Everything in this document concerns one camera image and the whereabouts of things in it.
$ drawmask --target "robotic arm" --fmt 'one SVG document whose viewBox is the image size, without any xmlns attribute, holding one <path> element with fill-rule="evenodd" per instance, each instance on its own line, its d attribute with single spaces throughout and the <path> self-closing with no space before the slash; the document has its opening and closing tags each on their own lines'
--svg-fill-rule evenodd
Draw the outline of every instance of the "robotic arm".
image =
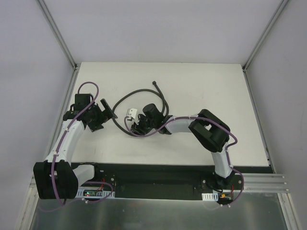
<svg viewBox="0 0 307 230">
<path fill-rule="evenodd" d="M 71 159 L 74 153 L 76 144 L 79 137 L 82 135 L 86 126 L 90 128 L 92 132 L 102 129 L 102 124 L 117 116 L 112 112 L 105 99 L 100 102 L 105 108 L 101 111 L 99 106 L 93 103 L 86 111 L 84 111 L 73 122 L 68 130 L 68 125 L 71 121 L 81 112 L 89 103 L 93 100 L 91 94 L 75 95 L 75 104 L 72 104 L 70 110 L 63 116 L 63 125 L 60 135 L 49 155 L 44 162 L 37 162 L 34 165 L 33 172 L 36 181 L 39 197 L 41 199 L 54 199 L 55 194 L 51 182 L 51 163 L 56 153 L 56 147 L 61 142 L 58 150 L 58 156 L 55 163 L 55 177 L 56 187 L 60 198 L 73 199 L 75 198 L 78 187 L 88 180 L 94 179 L 100 181 L 100 171 L 97 166 L 93 164 L 82 164 L 76 169 L 71 168 Z"/>
<path fill-rule="evenodd" d="M 134 121 L 131 131 L 137 135 L 146 135 L 153 128 L 158 129 L 170 120 L 176 119 L 175 116 L 164 117 L 154 104 L 149 104 L 143 108 L 144 114 L 137 114 L 136 109 L 129 109 L 127 116 L 130 121 Z M 228 131 L 230 128 L 209 110 L 203 109 L 197 115 L 189 117 L 203 117 L 210 119 Z M 166 124 L 159 133 L 192 133 L 198 141 L 211 152 L 215 164 L 215 180 L 220 188 L 229 185 L 234 175 L 227 159 L 225 147 L 229 141 L 229 135 L 219 127 L 212 125 L 208 121 L 198 119 L 179 119 Z"/>
</svg>

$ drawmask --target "white table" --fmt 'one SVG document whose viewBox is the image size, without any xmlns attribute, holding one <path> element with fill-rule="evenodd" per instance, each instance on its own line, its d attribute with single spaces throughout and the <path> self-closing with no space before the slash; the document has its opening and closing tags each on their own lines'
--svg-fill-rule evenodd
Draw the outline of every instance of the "white table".
<svg viewBox="0 0 307 230">
<path fill-rule="evenodd" d="M 230 158 L 238 166 L 268 166 L 244 75 L 239 64 L 187 63 L 104 63 L 84 62 L 71 97 L 85 81 L 99 86 L 98 99 L 105 98 L 110 107 L 131 91 L 155 90 L 156 81 L 170 106 L 171 115 L 197 114 L 208 109 L 224 121 L 238 138 L 230 148 Z M 81 92 L 95 95 L 92 85 Z M 149 92 L 140 92 L 123 101 L 115 113 L 118 122 L 129 108 L 142 108 L 162 101 Z M 87 128 L 76 146 L 73 162 L 142 163 L 213 165 L 211 153 L 191 133 L 156 134 L 149 138 L 133 138 L 120 131 L 110 120 L 104 129 L 94 133 Z"/>
</svg>

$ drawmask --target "white tabletop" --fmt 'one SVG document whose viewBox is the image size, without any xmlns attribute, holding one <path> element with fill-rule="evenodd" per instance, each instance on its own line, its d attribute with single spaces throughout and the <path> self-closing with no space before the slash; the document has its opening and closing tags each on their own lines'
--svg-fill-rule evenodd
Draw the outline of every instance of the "white tabletop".
<svg viewBox="0 0 307 230">
<path fill-rule="evenodd" d="M 105 98 L 112 108 L 123 96 L 137 89 L 153 89 L 156 81 L 170 107 L 170 115 L 192 115 L 208 109 L 224 121 L 237 136 L 230 148 L 233 165 L 268 166 L 248 89 L 237 64 L 188 63 L 104 63 L 83 62 L 71 97 L 85 81 L 99 86 L 98 99 Z M 81 92 L 95 95 L 95 86 L 84 85 Z M 162 101 L 149 92 L 140 92 L 116 109 L 118 122 L 129 108 L 142 110 Z M 94 133 L 87 128 L 76 146 L 73 162 L 213 165 L 211 153 L 191 133 L 156 134 L 134 138 L 120 131 L 109 120 Z"/>
</svg>

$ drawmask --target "metal frame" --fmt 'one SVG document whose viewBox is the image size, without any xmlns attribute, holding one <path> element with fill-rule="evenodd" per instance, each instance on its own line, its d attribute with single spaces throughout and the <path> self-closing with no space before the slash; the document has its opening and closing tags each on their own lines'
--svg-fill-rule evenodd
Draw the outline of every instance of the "metal frame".
<svg viewBox="0 0 307 230">
<path fill-rule="evenodd" d="M 47 153 L 49 153 L 52 146 L 54 145 L 54 143 L 57 139 L 57 136 L 59 135 L 59 129 L 60 129 L 61 123 L 62 123 L 61 117 L 64 114 L 64 112 L 66 111 L 66 109 L 68 107 L 68 103 L 69 103 L 70 98 L 71 98 L 72 90 L 74 88 L 75 81 L 76 81 L 76 78 L 77 78 L 77 75 L 78 75 L 78 65 L 75 63 L 75 61 L 74 61 L 74 59 L 73 59 L 73 57 L 72 57 L 72 55 L 71 55 L 71 53 L 68 49 L 68 46 L 65 43 L 64 38 L 62 37 L 62 35 L 61 35 L 61 33 L 60 33 L 56 23 L 55 23 L 55 20 L 53 19 L 52 15 L 50 13 L 50 10 L 48 9 L 45 1 L 44 0 L 36 0 L 36 2 L 38 4 L 38 6 L 40 7 L 43 15 L 45 16 L 45 19 L 46 19 L 47 23 L 49 24 L 50 29 L 52 30 L 56 40 L 58 41 L 62 51 L 64 52 L 67 60 L 69 61 L 70 65 L 73 68 L 73 74 L 72 74 L 72 77 L 71 77 L 71 81 L 69 83 L 69 86 L 67 88 L 67 93 L 66 93 L 64 100 L 62 102 L 61 112 L 58 116 L 56 127 L 55 127 L 54 132 L 53 132 L 53 136 L 50 139 L 50 142 L 49 142 L 47 150 L 46 150 L 46 155 L 47 155 Z M 257 120 L 259 129 L 260 129 L 261 138 L 262 138 L 262 141 L 263 141 L 264 146 L 265 146 L 267 151 L 268 151 L 267 144 L 266 144 L 265 138 L 263 136 L 262 127 L 261 127 L 261 123 L 260 123 L 258 112 L 257 112 L 257 106 L 256 106 L 256 103 L 255 103 L 255 100 L 254 100 L 254 97 L 253 97 L 251 87 L 250 87 L 249 82 L 248 82 L 248 78 L 246 76 L 246 70 L 248 69 L 248 67 L 250 66 L 252 61 L 254 60 L 256 54 L 258 53 L 258 51 L 262 47 L 264 41 L 266 40 L 266 38 L 270 34 L 270 31 L 276 25 L 277 20 L 279 19 L 282 12 L 286 9 L 286 6 L 288 5 L 289 2 L 290 2 L 290 0 L 282 0 L 280 2 L 279 6 L 277 7 L 277 9 L 274 13 L 274 15 L 271 17 L 268 25 L 266 26 L 265 30 L 263 31 L 259 40 L 257 41 L 255 47 L 253 48 L 250 56 L 248 57 L 246 64 L 243 66 L 243 72 L 244 72 L 244 76 L 245 76 L 245 79 L 246 79 L 246 84 L 247 84 L 247 87 L 248 87 L 248 91 L 249 91 L 249 94 L 250 94 L 252 105 L 253 105 L 253 108 L 254 108 L 256 120 Z M 271 173 L 269 173 L 269 174 L 244 173 L 244 178 L 245 178 L 245 190 L 244 190 L 244 192 L 247 192 L 247 193 L 278 193 L 287 227 L 289 229 L 294 229 L 294 230 L 301 229 L 301 226 L 298 222 L 297 215 L 296 215 L 294 207 L 293 207 L 291 195 L 289 194 L 288 184 L 287 184 L 283 175 L 271 174 Z M 30 225 L 31 225 L 34 213 L 35 213 L 35 207 L 36 207 L 36 204 L 37 204 L 37 200 L 38 200 L 38 194 L 37 194 L 37 190 L 36 190 L 35 180 L 33 178 L 32 181 L 31 181 L 29 190 L 28 190 L 26 201 L 24 203 L 22 214 L 21 214 L 19 221 L 18 221 L 17 229 L 27 230 L 27 229 L 30 228 Z"/>
</svg>

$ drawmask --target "white wall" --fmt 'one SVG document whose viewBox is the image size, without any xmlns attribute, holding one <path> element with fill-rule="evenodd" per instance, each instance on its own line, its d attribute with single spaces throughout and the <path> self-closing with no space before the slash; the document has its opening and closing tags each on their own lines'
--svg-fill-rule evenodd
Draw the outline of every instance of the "white wall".
<svg viewBox="0 0 307 230">
<path fill-rule="evenodd" d="M 248 69 L 278 173 L 285 173 L 307 229 L 307 1 L 292 0 Z"/>
<path fill-rule="evenodd" d="M 15 228 L 71 67 L 34 0 L 0 1 L 0 228 Z"/>
<path fill-rule="evenodd" d="M 281 0 L 46 0 L 82 61 L 244 64 Z"/>
</svg>

